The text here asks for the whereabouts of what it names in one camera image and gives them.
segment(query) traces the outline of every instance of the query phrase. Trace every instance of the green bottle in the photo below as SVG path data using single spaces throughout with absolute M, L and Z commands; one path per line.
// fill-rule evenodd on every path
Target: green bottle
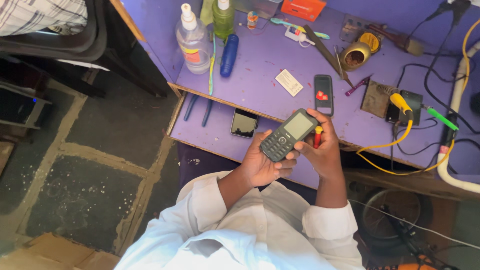
M 227 39 L 230 34 L 233 34 L 235 7 L 231 5 L 230 0 L 214 0 L 212 9 L 215 35 L 221 39 Z

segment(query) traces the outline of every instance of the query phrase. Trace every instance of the orange box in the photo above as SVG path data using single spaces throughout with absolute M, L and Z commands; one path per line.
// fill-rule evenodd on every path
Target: orange box
M 281 12 L 313 22 L 326 4 L 322 0 L 284 0 Z

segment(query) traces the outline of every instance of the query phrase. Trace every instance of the purple screwdriver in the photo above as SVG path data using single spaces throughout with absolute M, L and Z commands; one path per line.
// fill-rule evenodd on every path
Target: purple screwdriver
M 355 92 L 355 90 L 357 90 L 358 87 L 362 86 L 362 85 L 367 85 L 368 82 L 370 81 L 370 77 L 372 77 L 373 74 L 371 74 L 370 76 L 366 77 L 365 79 L 361 80 L 359 82 L 359 84 L 357 84 L 354 88 L 352 88 L 350 91 L 348 92 L 345 92 L 345 96 L 347 97 L 350 97 L 350 95 Z

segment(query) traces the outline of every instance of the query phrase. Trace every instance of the brass container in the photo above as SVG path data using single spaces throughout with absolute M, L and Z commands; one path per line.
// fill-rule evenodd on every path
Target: brass container
M 343 70 L 354 71 L 365 64 L 371 55 L 372 51 L 366 43 L 354 42 L 340 53 L 340 64 Z

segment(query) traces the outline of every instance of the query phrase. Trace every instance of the plaid shirt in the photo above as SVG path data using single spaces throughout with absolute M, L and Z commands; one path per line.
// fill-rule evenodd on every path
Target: plaid shirt
M 84 0 L 0 0 L 0 36 L 46 27 L 62 35 L 81 32 L 87 21 Z

